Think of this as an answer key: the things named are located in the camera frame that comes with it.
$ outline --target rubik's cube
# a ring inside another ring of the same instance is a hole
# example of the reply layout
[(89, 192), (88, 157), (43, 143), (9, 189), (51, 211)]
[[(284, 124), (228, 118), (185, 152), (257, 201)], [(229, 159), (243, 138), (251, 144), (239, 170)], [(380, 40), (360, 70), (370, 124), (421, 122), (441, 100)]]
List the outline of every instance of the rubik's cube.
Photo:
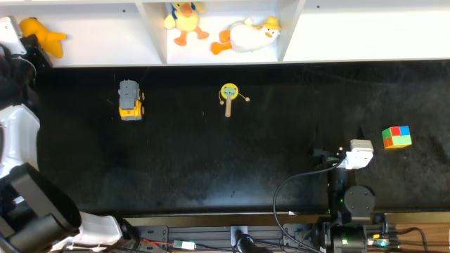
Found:
[(409, 127), (393, 126), (382, 133), (385, 148), (403, 148), (412, 144)]

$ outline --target toy truck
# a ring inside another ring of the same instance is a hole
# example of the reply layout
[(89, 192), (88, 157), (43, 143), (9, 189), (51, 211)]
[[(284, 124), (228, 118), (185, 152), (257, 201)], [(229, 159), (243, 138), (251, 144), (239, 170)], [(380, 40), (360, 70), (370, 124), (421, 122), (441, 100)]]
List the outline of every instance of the toy truck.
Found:
[(119, 113), (122, 120), (141, 120), (145, 109), (142, 102), (146, 99), (135, 81), (124, 80), (120, 82)]

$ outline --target plush toy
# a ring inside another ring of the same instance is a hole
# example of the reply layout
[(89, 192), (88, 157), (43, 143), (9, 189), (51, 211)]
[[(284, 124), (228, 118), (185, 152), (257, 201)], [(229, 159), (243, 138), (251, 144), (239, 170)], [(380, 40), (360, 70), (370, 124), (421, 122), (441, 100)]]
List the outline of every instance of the plush toy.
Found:
[(65, 34), (48, 31), (36, 18), (26, 18), (20, 22), (19, 26), (24, 37), (35, 34), (45, 52), (57, 58), (63, 57), (61, 39), (66, 39)]
[(189, 32), (196, 32), (199, 39), (206, 39), (209, 37), (209, 33), (204, 32), (198, 27), (200, 18), (197, 11), (200, 13), (205, 12), (204, 3), (199, 2), (174, 2), (172, 3), (172, 12), (167, 16), (164, 21), (164, 26), (167, 29), (176, 27), (181, 31), (181, 36), (174, 41), (179, 46), (185, 46), (187, 44), (186, 37)]
[(269, 17), (262, 26), (253, 25), (252, 19), (248, 18), (244, 22), (232, 24), (229, 30), (220, 32), (221, 43), (214, 42), (211, 51), (215, 55), (226, 49), (233, 49), (238, 53), (254, 51), (272, 44), (280, 30), (275, 17)]

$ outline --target orange plush toy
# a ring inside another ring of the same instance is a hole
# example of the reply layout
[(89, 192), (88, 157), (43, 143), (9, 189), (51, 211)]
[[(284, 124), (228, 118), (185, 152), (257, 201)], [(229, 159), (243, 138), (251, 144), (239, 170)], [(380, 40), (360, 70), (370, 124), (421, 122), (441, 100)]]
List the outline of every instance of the orange plush toy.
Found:
[(20, 22), (19, 26), (24, 37), (35, 34), (39, 44), (45, 52), (50, 53), (57, 58), (63, 57), (61, 39), (66, 39), (65, 34), (48, 31), (36, 18), (24, 19)]

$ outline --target wooden floor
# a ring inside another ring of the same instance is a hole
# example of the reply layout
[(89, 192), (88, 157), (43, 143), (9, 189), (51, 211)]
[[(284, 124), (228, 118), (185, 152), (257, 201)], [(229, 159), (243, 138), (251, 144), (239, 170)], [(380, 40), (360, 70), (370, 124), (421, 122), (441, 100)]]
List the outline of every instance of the wooden floor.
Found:
[[(421, 224), (399, 224), (397, 230), (417, 227), (424, 232), (429, 252), (450, 252), (450, 223), (421, 223)], [(417, 251), (424, 252), (422, 237), (418, 231), (412, 231), (406, 235), (399, 235), (400, 242), (411, 242), (419, 246), (401, 245), (403, 252)]]

